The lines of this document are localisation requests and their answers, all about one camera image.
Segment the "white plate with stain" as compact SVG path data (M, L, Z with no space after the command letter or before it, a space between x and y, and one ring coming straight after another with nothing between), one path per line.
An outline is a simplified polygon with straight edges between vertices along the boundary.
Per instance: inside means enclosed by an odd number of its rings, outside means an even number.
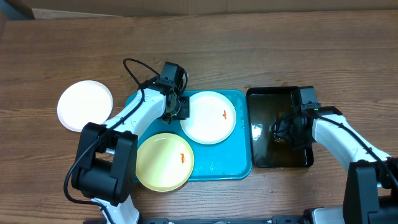
M61 124L81 132L89 123L103 124L113 109L113 96L100 82L83 80L68 87L59 98L57 116Z

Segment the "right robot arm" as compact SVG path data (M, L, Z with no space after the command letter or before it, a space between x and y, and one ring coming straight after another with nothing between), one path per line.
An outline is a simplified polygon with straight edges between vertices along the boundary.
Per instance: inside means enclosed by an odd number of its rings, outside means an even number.
M365 140L334 106L322 107L314 87L297 87L290 98L294 110L279 115L274 137L293 150L317 142L347 172L342 205L310 208L301 223L397 223L397 158Z

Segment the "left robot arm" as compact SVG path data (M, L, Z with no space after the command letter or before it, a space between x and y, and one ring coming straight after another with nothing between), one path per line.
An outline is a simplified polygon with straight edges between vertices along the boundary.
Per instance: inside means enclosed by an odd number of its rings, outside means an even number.
M165 62L161 72L137 84L136 97L115 117L87 123L63 184L66 198L99 207L102 223L145 223L131 198L138 140L157 119L189 118L189 98L183 94L187 82L183 67Z

